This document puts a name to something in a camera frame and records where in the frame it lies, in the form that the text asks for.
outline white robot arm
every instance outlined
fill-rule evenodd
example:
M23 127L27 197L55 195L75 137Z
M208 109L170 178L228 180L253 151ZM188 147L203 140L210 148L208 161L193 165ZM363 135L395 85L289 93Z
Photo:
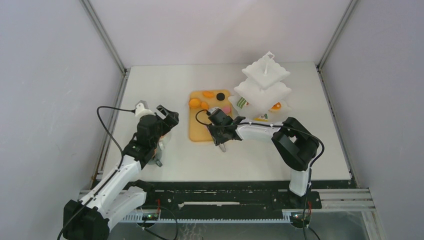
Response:
M311 160L316 156L319 141L297 119L265 123L245 117L232 119L220 108L206 112L211 124L206 124L216 146L229 140L260 140L273 142L284 162L291 168L289 191L299 196L301 203L310 186Z
M79 201L70 200L63 209L63 236L68 240L106 240L114 226L129 212L146 202L146 191L137 181L119 195L144 166L155 159L160 139L179 123L177 112L157 107L165 118L143 101L133 111L139 118L137 132L122 151L122 158L96 187Z

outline metal frame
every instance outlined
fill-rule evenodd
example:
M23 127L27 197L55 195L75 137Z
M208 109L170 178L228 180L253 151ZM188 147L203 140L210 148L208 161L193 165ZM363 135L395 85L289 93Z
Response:
M105 30L105 27L103 27L103 24L99 19L99 16L97 16L97 13L93 8L92 3L90 2L90 0L79 0L79 2L81 3L82 7L87 13L87 16L90 18L91 22L93 23L95 30L97 31L98 35L100 36L107 50L111 54L119 70L124 74L126 72L125 66L123 62L121 61L121 58L119 57L117 50L112 44L112 41Z
M345 29L346 24L348 23L349 19L352 16L352 13L354 12L355 8L357 7L360 0L350 0L349 5L346 8L346 11L344 11L343 17L341 18L340 22L338 23L338 26L336 30L334 31L334 34L331 37L330 42L328 43L327 47L325 48L324 54L322 55L321 59L319 60L319 63L317 65L318 71L320 72L321 69L323 69L324 64L326 63L331 51L333 50L337 40L339 39L340 35L343 32L343 29Z
M119 107L121 105L122 102L122 98L124 95L124 91L126 88L126 84L128 81L128 77L129 77L129 71L127 71L125 69L125 66L123 64L123 62L121 61L112 41L110 40L105 28L103 27L98 15L96 14L96 11L93 8L93 5L90 3L90 0L79 0L82 7L84 8L84 10L86 11L88 17L90 18L90 20L92 21L96 31L98 32L100 38L102 39L102 41L104 42L107 50L110 52L112 58L114 59L116 65L118 66L118 68L120 69L120 71L122 72L122 78L121 78L121 83L119 85L119 89L117 91L116 97L115 97L115 101L114 101L114 106L115 107ZM326 99L328 101L328 107L331 110L332 113L332 119L334 122L334 125L336 127L336 131L342 146L342 150L343 150L343 154L346 158L347 164L351 170L351 175L352 175L352 181L346 181L346 182L339 182L339 181L322 181L320 183L320 181L316 181L316 182L312 182L313 184L313 191L317 191L319 192L319 196L320 196L320 202L322 204L322 209L315 209L315 212L362 212L362 217L365 223L365 227L366 227L366 232L369 236L369 239L371 240L385 240L385 234L382 230L377 212L376 212L376 208L372 199L372 196L369 192L368 189L363 189L363 188L357 188L357 182L355 181L355 169L353 168L353 166L351 165L350 162L350 158L349 158L349 152L347 150L346 144L343 141L343 136L341 134L341 130L339 128L339 124L338 124L338 118L337 118L337 114L335 113L334 109L333 109L333 105L332 105L332 100L331 100L331 96L327 91L327 87L325 84L325 81L323 79L322 76L322 68L324 66L324 64L326 63L332 49L334 48L337 40L339 39L341 33L343 32L343 29L346 27L346 24L348 22L348 20L350 19L350 17L352 16L353 11L355 10L358 2L360 0L351 0L346 11L344 12L344 15L342 17L342 19L340 20L340 23L337 26L337 29L335 30L330 42L328 43L328 46L326 47L324 54L322 55L319 64L317 65L317 72L319 75L319 78L321 80L322 83L322 88L324 91L324 94L326 96ZM111 133L113 133L113 130L115 128L115 124L117 121L117 113L113 112L109 118L108 121L108 129L110 129ZM110 140L108 140L107 136L105 135L105 137L103 138L102 141L102 145L101 145L101 151L99 154L99 158L98 158L98 163L97 163L97 168L96 168L96 172L94 174L94 177L92 179L92 185L91 188L93 188L102 178L102 174L103 174L103 166L105 163L105 158L106 155L108 153L108 149L110 146ZM328 182L333 182L334 184L338 184L338 186L329 186ZM190 185L190 182L184 182L182 183L180 186L176 187L177 190L171 190L171 189L166 189L166 190L161 190L160 186L164 186L166 184L169 184L171 186L171 188L173 188L175 186L174 182L170 182L170 183L165 183L165 182L157 182L154 184L158 184L159 187L156 188L156 193L160 193L163 194L164 196L166 196L166 194L168 194L168 196L174 196L174 192L179 192L180 194L182 193L183 196L184 194L191 194L191 196L193 196L194 191L205 191L204 188L198 188L201 190L196 190L197 186L194 186L192 188L190 188L189 190L187 190L187 186ZM251 190L252 193L253 191L275 191L277 190L278 192L284 192L287 189L288 186L288 182L285 181L272 181L269 183L264 183L264 182L259 182L258 186L265 186L264 188L267 189L256 189L256 188L249 188L247 185L241 183L238 183L238 190L230 190L229 193L231 194L235 194L235 192L241 192L241 191L249 191ZM279 185L279 187L281 189L269 189L269 187L274 188L276 185ZM81 198L82 196L84 196L85 194L87 194L90 190L82 190L80 192L80 196L79 198ZM276 201L275 199L272 200L273 197L272 195L270 195L270 201ZM171 204L172 201L170 198L167 199L168 201L165 201L165 205L166 204ZM263 207L263 210L268 210L269 212L272 212L272 203L266 203L268 205ZM204 208L205 210L208 209L208 205L201 205L202 208ZM301 212L302 209L283 209L283 210L274 210L277 211L277 213L280 211L280 213L278 214L278 217L273 217L273 218L257 218L257 219L191 219L191 218L180 218L178 219L179 223L289 223L290 222L290 216L293 213L297 213L297 212ZM163 218L160 219L158 222L161 223L174 223L174 219L169 218L169 216L167 217L166 214L163 214L162 216ZM141 223L141 215L139 212L131 212L130 214L128 214L121 222L123 223Z

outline white platform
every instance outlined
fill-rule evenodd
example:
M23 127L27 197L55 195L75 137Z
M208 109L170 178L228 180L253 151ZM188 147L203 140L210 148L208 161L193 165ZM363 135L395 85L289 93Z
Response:
M246 140L227 142L226 152L211 143L194 143L188 137L189 94L195 90L233 88L246 79L247 64L134 66L131 68L121 108L133 109L146 100L150 109L162 104L179 113L179 124L162 157L162 167L146 165L137 179L145 181L275 181L289 180L290 168L274 145ZM291 75L283 82L293 90L286 98L297 118L325 145L314 164L313 180L348 180L350 174L330 110L313 62L281 63ZM120 112L113 136L124 148L136 131L138 119ZM104 173L119 161L111 143Z

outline white enclosure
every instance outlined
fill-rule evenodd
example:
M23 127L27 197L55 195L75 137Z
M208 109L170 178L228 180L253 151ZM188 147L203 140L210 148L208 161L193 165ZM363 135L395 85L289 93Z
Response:
M92 0L126 68L315 62L349 0Z
M121 75L78 1L1 1L0 239L56 239Z
M90 2L95 11L88 10ZM347 25L337 31L352 3L357 4ZM297 89L292 86L288 100L298 104L294 116L328 144L312 178L349 180L353 170L361 187L371 190L387 239L421 238L422 12L419 0L1 1L0 239L57 237L64 205L88 189L99 159L106 159L96 107L119 107L120 100L123 108L139 100L151 101L151 108L163 104L182 114L175 135L183 136L188 93L231 90L246 79L241 69L268 51L291 70L288 81L298 81L291 82ZM94 24L93 16L99 19ZM128 80L124 68L132 68ZM162 91L164 85L169 87ZM123 146L137 122L124 114L101 114L108 123L112 119L111 129L117 118L114 136ZM176 146L171 142L174 160L193 150ZM238 149L236 142L229 147ZM107 172L119 154L114 146L105 150ZM200 159L206 152L224 161L215 150L205 145L194 154ZM252 158L241 167L253 175L250 180L288 179L283 164L254 166L259 155L244 157ZM186 168L201 165L194 157L184 160ZM219 171L220 165L207 166ZM166 168L147 168L150 181L249 180L239 173L231 176L228 169L190 172L184 178Z

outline white plastic tower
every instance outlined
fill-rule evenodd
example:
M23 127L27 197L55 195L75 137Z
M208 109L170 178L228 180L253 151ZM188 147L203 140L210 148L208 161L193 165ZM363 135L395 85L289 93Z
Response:
M228 100L239 115L250 119L268 121L270 116L291 110L283 99L292 92L280 82L290 72L274 61L270 51L245 69L247 79L234 88L237 93Z

